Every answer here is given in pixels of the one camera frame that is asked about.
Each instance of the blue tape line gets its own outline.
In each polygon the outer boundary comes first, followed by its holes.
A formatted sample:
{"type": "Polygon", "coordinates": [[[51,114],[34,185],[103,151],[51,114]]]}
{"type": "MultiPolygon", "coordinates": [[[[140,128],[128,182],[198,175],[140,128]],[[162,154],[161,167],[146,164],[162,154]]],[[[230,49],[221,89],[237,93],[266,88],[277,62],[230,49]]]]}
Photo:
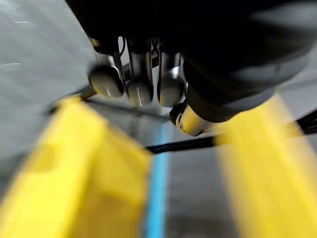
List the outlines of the blue tape line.
{"type": "MultiPolygon", "coordinates": [[[[156,144],[167,143],[170,138],[169,134],[168,126],[160,125],[156,144]]],[[[168,156],[168,153],[163,153],[154,158],[146,238],[164,237],[168,156]]]]}

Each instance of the silver metal part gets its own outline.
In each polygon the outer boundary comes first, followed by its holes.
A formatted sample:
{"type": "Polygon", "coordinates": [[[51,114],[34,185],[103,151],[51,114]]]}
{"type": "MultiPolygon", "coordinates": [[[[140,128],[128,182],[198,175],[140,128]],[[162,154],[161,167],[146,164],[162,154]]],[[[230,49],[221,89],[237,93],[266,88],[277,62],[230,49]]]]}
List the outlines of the silver metal part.
{"type": "Polygon", "coordinates": [[[145,54],[129,53],[131,79],[138,79],[153,85],[151,51],[145,54]]]}
{"type": "Polygon", "coordinates": [[[153,99],[152,56],[129,53],[131,80],[127,82],[130,101],[137,107],[151,103],[153,99]]]}
{"type": "Polygon", "coordinates": [[[117,67],[119,76],[122,82],[125,81],[124,78],[124,72],[123,72],[123,67],[122,67],[122,62],[121,62],[121,56],[120,56],[120,51],[119,51],[119,46],[117,48],[117,51],[113,53],[113,61],[114,65],[117,67]]]}
{"type": "Polygon", "coordinates": [[[181,101],[185,80],[180,76],[181,54],[160,52],[158,71],[158,101],[163,107],[173,107],[181,101]]]}

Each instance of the yellow bin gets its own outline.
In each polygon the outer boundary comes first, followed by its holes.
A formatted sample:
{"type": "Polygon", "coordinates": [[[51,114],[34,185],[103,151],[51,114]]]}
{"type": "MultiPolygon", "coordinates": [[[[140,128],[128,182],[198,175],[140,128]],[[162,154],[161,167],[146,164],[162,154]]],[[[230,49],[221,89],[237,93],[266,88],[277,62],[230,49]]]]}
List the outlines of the yellow bin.
{"type": "Polygon", "coordinates": [[[222,125],[217,137],[242,238],[317,238],[317,157],[276,97],[222,125]]]}
{"type": "Polygon", "coordinates": [[[0,237],[140,237],[151,162],[79,99],[67,99],[2,203],[0,237]]]}

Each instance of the gray floor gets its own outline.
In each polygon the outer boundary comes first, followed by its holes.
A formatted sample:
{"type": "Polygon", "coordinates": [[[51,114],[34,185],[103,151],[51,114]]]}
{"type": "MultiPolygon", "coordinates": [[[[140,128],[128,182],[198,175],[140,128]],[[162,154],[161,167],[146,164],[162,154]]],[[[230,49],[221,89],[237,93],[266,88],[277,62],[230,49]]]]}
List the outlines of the gray floor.
{"type": "MultiPolygon", "coordinates": [[[[87,83],[94,54],[63,0],[0,0],[0,189],[46,127],[47,105],[87,83]]],[[[125,52],[123,63],[128,62],[125,52]]],[[[295,118],[317,107],[317,51],[309,67],[280,88],[295,118]]],[[[126,98],[91,106],[144,145],[164,119],[130,113],[126,98]]],[[[157,103],[145,111],[164,115],[157,103]]],[[[172,129],[171,140],[190,137],[172,129]]],[[[317,147],[317,137],[311,136],[317,147]]],[[[215,150],[170,154],[166,216],[169,237],[236,237],[215,150]]]]}

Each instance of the black cable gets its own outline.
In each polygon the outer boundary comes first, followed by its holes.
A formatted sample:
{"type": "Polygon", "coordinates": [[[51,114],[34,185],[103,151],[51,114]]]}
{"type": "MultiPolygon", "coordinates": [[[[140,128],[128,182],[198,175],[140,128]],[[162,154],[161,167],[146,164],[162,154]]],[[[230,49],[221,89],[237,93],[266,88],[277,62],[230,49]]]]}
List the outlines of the black cable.
{"type": "Polygon", "coordinates": [[[122,50],[121,50],[121,52],[120,52],[120,56],[123,55],[124,50],[125,50],[125,45],[126,45],[126,43],[125,43],[125,37],[124,37],[124,36],[121,36],[121,37],[122,37],[122,41],[123,41],[123,46],[122,46],[122,50]]]}
{"type": "Polygon", "coordinates": [[[209,136],[209,137],[200,138],[200,139],[185,140],[185,141],[167,143],[163,145],[149,146],[146,149],[151,151],[153,154],[161,154],[164,152],[194,150],[194,149],[209,148],[213,146],[215,146],[214,137],[209,136]]]}

